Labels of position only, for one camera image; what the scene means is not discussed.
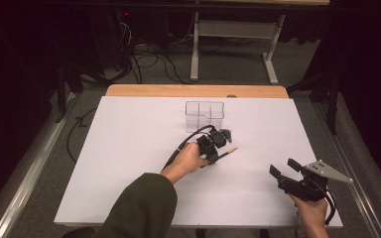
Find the sleeve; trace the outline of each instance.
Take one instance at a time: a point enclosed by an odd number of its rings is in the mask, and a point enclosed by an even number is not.
[[[177,203],[167,178],[143,174],[123,190],[94,238],[164,238]]]

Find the person's right arm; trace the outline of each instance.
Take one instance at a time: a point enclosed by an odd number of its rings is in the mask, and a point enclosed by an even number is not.
[[[326,217],[327,202],[324,199],[319,201],[304,201],[289,194],[298,208],[299,217],[309,238],[327,238],[324,225]]]

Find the clear plastic container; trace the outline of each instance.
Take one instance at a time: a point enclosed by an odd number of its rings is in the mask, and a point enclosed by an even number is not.
[[[187,132],[212,125],[216,129],[222,127],[224,119],[224,103],[209,101],[188,101],[186,106]]]

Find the hand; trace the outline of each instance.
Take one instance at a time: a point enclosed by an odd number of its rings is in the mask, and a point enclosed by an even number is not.
[[[298,208],[299,216],[303,227],[309,238],[328,237],[324,221],[326,217],[327,202],[324,199],[319,201],[304,201],[296,196],[289,194]]]
[[[208,160],[204,160],[199,156],[197,143],[188,143],[178,153],[173,162],[161,172],[161,175],[175,183],[185,175],[208,165],[208,163]]]

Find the metal floor strip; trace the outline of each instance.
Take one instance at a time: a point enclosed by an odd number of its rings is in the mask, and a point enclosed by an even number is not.
[[[67,99],[67,111],[64,118],[60,123],[55,123],[55,126],[51,129],[52,134],[46,140],[46,144],[42,143],[44,144],[43,149],[35,155],[30,169],[28,170],[21,185],[18,187],[17,192],[12,198],[11,203],[0,220],[0,238],[8,237],[19,215],[23,211],[37,181],[39,180],[40,174],[42,173],[43,167],[48,160],[49,154],[51,153],[52,148],[54,147],[54,144],[57,141],[62,128],[64,127],[64,123],[66,121],[65,119],[71,113],[77,99],[78,97],[73,93],[70,94]]]
[[[349,160],[346,154],[344,153],[338,138],[330,132],[326,123],[326,114],[323,108],[321,107],[319,103],[313,103],[313,106],[317,115],[320,118],[320,122],[323,128],[325,129],[327,135],[329,136],[329,139],[332,142],[333,147],[335,148],[335,151],[339,158],[338,160],[339,165],[344,170],[347,176],[355,180],[355,183],[349,184],[348,187],[351,190],[354,200],[357,203],[358,209],[360,210],[363,216],[363,219],[367,225],[367,228],[369,229],[371,236],[375,238],[381,238],[381,223],[374,212],[374,208],[367,194],[365,193],[363,187],[358,181],[357,176],[354,172],[354,169],[349,163]]]

